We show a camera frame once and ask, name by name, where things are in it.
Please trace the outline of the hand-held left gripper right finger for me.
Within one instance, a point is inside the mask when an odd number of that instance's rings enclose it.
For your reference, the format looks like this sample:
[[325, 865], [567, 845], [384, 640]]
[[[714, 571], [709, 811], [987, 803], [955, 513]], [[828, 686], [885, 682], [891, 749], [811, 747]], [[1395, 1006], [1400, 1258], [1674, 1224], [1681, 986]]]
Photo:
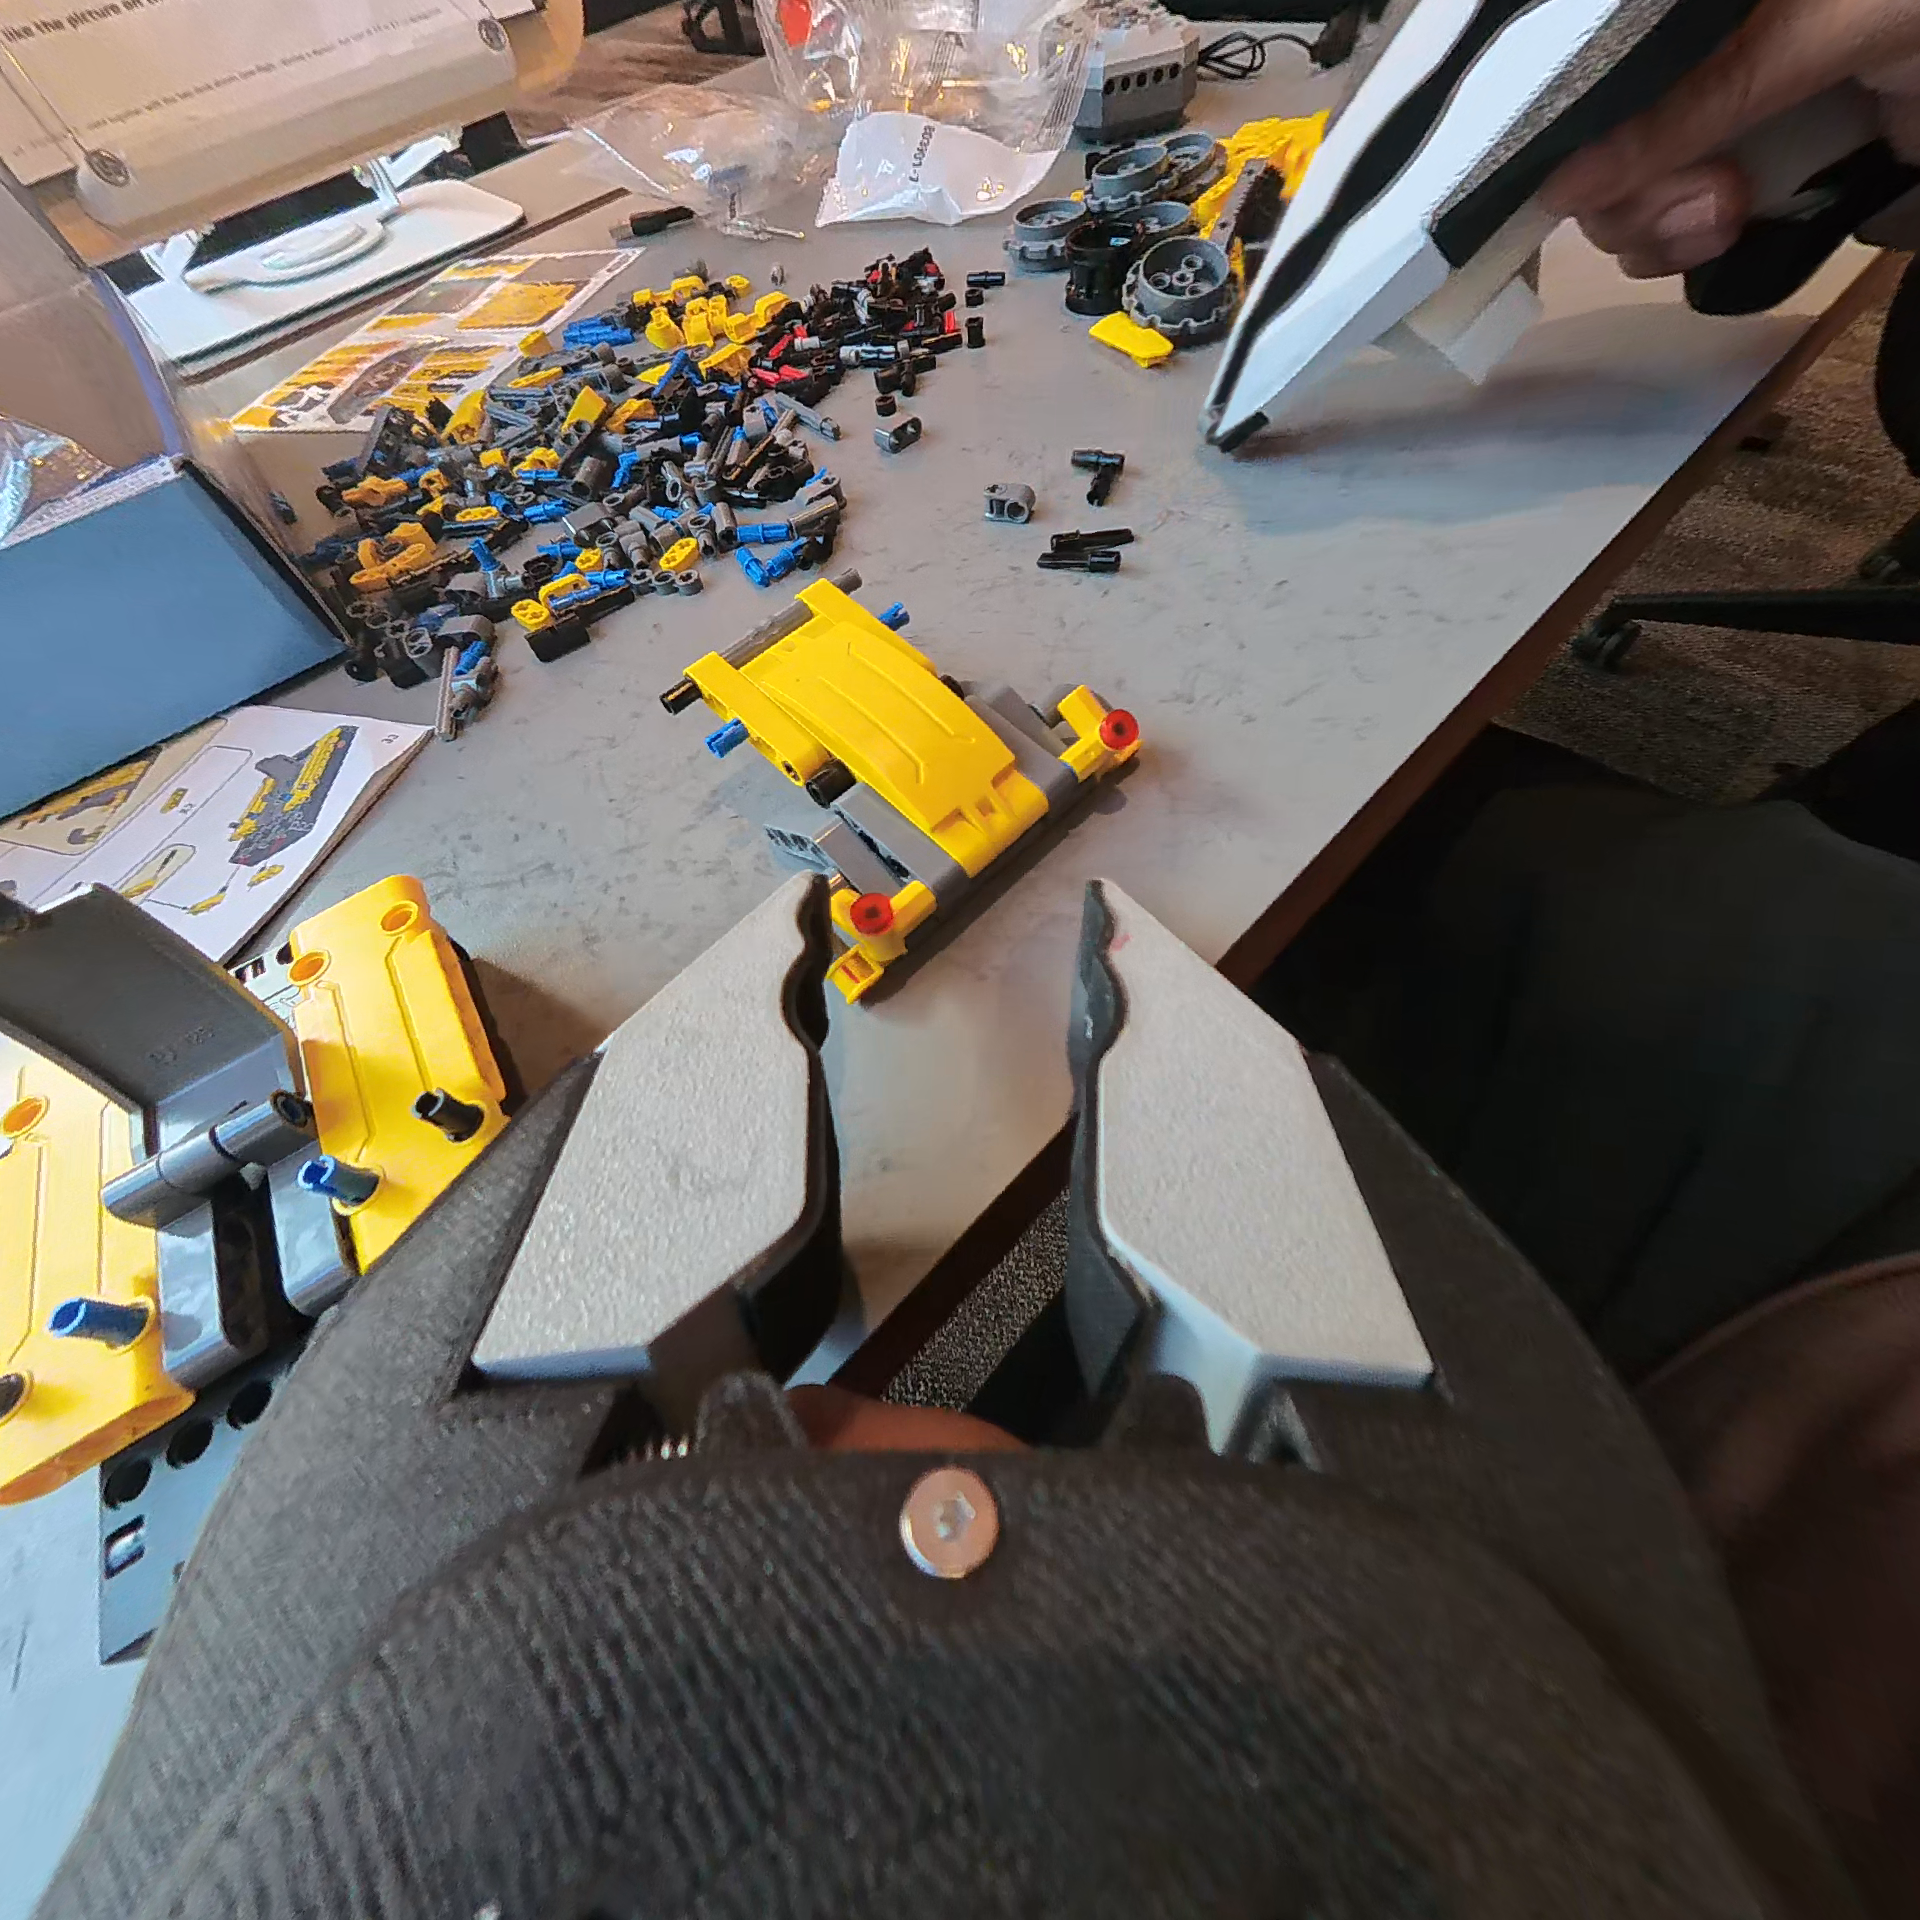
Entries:
[[1113, 880], [1083, 896], [1068, 1065], [1065, 1328], [1093, 1403], [1175, 1377], [1225, 1456], [1272, 1384], [1433, 1379], [1305, 1048]]

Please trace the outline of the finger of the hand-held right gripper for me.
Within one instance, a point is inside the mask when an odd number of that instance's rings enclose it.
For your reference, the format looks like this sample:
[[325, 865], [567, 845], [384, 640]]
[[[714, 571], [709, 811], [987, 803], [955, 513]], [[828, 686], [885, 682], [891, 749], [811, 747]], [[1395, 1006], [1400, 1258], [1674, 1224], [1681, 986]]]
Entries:
[[1221, 443], [1442, 294], [1683, 55], [1667, 1], [1389, 3], [1221, 354]]
[[1209, 443], [1243, 443], [1433, 294], [1433, 221], [1498, 143], [1512, 82], [1498, 43], [1516, 3], [1427, 1], [1328, 126], [1219, 358]]

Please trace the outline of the pile of building pieces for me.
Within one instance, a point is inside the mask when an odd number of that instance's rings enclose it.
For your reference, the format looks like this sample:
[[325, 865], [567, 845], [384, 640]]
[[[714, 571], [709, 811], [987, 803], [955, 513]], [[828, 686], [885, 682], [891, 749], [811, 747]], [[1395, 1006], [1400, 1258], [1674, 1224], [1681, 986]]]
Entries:
[[355, 682], [440, 686], [444, 736], [495, 697], [499, 650], [586, 648], [644, 597], [692, 597], [709, 560], [756, 582], [823, 563], [847, 515], [826, 411], [848, 375], [911, 398], [987, 345], [1007, 271], [953, 279], [921, 247], [799, 291], [681, 277], [537, 333], [511, 362], [364, 395], [355, 453], [323, 469], [331, 533], [301, 552]]

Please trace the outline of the grey desk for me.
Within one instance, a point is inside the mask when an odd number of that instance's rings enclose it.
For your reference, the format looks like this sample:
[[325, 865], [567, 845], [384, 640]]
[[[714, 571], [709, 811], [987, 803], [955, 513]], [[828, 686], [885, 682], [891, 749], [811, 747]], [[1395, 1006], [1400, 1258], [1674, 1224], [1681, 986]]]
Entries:
[[[1708, 319], [1632, 286], [1561, 229], [1545, 318], [1469, 389], [1375, 352], [1309, 398], [1295, 439], [1201, 447], [1204, 370], [1097, 370], [1059, 296], [997, 294], [983, 373], [930, 379], [925, 449], [840, 455], [855, 529], [840, 563], [911, 608], [908, 640], [959, 679], [1040, 697], [1090, 680], [1144, 725], [1140, 760], [1081, 799], [847, 1007], [828, 986], [844, 1263], [820, 1376], [975, 1226], [1057, 1186], [1072, 1146], [1068, 1024], [1088, 880], [1113, 880], [1204, 962], [1253, 975], [1337, 859], [1419, 797], [1525, 686], [1548, 640], [1626, 563], [1847, 319], [1871, 254], [1843, 247], [1778, 311]], [[1106, 582], [1035, 571], [1040, 535], [991, 533], [993, 477], [1065, 504], [1072, 439], [1135, 456]], [[517, 663], [480, 743], [431, 749], [349, 841], [345, 880], [419, 872], [473, 953], [528, 1091], [635, 1014], [792, 874], [761, 817], [801, 797], [741, 749], [725, 769], [659, 693], [772, 611], [716, 582], [671, 615], [627, 608], [561, 665]], [[5, 1891], [26, 1901], [125, 1714], [135, 1659], [99, 1657], [93, 1478], [5, 1519]]]

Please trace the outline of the person's right hand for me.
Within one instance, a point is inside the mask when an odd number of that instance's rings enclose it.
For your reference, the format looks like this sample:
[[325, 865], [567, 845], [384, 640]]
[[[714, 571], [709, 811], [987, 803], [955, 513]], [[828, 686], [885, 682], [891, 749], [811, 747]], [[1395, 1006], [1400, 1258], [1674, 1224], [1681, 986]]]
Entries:
[[1631, 279], [1727, 250], [1753, 203], [1733, 145], [1837, 83], [1858, 83], [1880, 135], [1917, 159], [1917, 3], [1763, 1], [1659, 102], [1571, 157], [1544, 205], [1573, 219]]

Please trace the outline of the yellow chassis parts with wheels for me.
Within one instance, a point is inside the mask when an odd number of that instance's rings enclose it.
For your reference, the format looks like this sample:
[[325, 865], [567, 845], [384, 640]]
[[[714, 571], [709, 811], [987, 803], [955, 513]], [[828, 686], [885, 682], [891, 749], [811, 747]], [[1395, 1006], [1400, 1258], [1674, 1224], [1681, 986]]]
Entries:
[[1242, 303], [1328, 119], [1267, 117], [1227, 137], [1180, 133], [1106, 150], [1068, 199], [1025, 203], [1003, 250], [1018, 274], [1063, 274], [1068, 311], [1099, 319], [1123, 311], [1124, 277], [1151, 245], [1194, 232], [1233, 254]]

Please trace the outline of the grey battery box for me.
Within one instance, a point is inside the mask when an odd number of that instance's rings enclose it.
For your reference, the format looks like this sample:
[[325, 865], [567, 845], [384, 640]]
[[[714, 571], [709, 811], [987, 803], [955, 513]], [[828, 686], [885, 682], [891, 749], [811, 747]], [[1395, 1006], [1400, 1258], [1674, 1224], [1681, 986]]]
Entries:
[[1132, 23], [1099, 33], [1072, 135], [1111, 145], [1177, 128], [1197, 87], [1197, 35], [1188, 23]]

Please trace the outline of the black battery box yellow beams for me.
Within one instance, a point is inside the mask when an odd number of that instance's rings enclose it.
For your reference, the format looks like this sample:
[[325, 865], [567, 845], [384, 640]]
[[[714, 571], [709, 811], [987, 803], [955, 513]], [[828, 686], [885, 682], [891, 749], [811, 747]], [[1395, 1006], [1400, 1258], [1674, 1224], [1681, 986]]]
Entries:
[[93, 1478], [121, 1663], [317, 1321], [500, 1133], [515, 1080], [407, 874], [243, 967], [96, 882], [7, 901], [2, 1024], [2, 1493]]

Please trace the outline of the person's legs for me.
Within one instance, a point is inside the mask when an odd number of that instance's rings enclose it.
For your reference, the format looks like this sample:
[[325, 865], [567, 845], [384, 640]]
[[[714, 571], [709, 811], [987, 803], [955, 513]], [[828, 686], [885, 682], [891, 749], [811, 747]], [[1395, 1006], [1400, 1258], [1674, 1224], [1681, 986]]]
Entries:
[[1913, 706], [1733, 803], [1490, 726], [1255, 998], [1647, 1376], [1915, 1255], [1915, 848]]

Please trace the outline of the large clear plastic bag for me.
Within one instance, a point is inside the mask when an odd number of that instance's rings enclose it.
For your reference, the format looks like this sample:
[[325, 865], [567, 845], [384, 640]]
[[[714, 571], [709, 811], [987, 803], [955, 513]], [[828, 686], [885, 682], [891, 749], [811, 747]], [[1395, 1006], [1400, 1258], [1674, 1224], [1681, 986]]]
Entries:
[[871, 112], [1059, 150], [1099, 19], [1075, 1], [756, 1], [780, 98], [844, 130]]

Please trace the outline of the black swivel chair with casters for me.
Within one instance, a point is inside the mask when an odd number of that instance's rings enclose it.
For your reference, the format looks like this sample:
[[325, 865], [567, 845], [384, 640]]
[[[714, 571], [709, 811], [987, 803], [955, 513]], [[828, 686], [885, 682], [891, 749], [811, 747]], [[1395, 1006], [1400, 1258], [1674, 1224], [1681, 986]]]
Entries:
[[1805, 589], [1623, 592], [1573, 635], [1576, 659], [1618, 670], [1647, 626], [1917, 645], [1917, 515], [1873, 549], [1852, 582]]

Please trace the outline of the instruction booklet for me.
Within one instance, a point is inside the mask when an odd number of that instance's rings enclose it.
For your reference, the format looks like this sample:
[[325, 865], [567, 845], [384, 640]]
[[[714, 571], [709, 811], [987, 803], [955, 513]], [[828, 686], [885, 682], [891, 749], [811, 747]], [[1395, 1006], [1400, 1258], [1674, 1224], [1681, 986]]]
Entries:
[[228, 962], [431, 726], [243, 706], [2, 823], [5, 893], [43, 906], [103, 885]]

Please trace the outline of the small clear bag with axles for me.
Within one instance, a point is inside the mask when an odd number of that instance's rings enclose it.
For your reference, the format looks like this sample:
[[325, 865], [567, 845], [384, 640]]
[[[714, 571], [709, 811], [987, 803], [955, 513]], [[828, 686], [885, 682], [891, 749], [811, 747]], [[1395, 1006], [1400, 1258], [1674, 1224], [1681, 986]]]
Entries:
[[840, 126], [785, 98], [698, 83], [653, 83], [564, 133], [592, 178], [644, 199], [683, 205], [732, 237], [802, 239], [780, 213], [818, 209]]

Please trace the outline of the blue cardboard kit box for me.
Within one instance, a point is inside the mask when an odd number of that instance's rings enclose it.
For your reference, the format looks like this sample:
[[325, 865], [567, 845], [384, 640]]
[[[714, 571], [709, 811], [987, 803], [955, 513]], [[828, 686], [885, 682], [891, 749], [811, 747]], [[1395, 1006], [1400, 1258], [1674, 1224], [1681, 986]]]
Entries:
[[5, 533], [2, 808], [331, 665], [237, 439], [181, 405], [133, 305], [5, 174], [5, 422], [106, 465]]

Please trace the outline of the white rounded tray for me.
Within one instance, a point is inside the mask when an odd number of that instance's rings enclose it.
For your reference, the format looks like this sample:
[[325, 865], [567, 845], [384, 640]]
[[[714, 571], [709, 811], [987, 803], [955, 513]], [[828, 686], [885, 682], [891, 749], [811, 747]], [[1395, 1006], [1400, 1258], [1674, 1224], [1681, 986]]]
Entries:
[[157, 350], [204, 362], [453, 259], [524, 224], [440, 133], [108, 264]]

